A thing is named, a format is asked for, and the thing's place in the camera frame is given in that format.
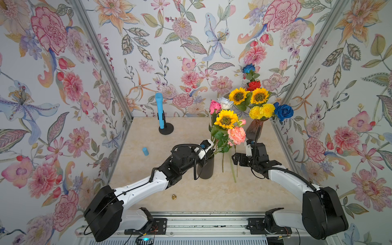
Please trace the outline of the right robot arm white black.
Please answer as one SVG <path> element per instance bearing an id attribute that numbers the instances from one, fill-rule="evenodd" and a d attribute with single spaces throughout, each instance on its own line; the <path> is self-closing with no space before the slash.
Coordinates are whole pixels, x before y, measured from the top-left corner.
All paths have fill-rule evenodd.
<path id="1" fill-rule="evenodd" d="M 262 143 L 248 141 L 245 153 L 232 155 L 234 165 L 250 168 L 257 178 L 278 183 L 302 203 L 300 212 L 274 208 L 265 212 L 261 226 L 269 234 L 281 229 L 306 231 L 314 239 L 326 239 L 349 229 L 349 224 L 336 191 L 310 183 L 299 174 L 270 160 Z"/>

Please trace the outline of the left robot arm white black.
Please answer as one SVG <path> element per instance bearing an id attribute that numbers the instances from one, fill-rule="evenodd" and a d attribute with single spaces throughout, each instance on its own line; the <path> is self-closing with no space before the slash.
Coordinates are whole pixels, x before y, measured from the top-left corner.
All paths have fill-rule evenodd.
<path id="1" fill-rule="evenodd" d="M 102 187 L 84 212 L 87 227 L 84 235 L 92 234 L 96 242 L 102 242 L 117 231 L 135 230 L 147 233 L 154 218 L 146 208 L 132 210 L 139 201 L 162 192 L 177 184 L 189 170 L 206 164 L 214 153 L 210 139 L 197 144 L 180 144 L 171 150 L 171 155 L 159 167 L 152 169 L 151 175 L 133 184 L 113 189 Z"/>

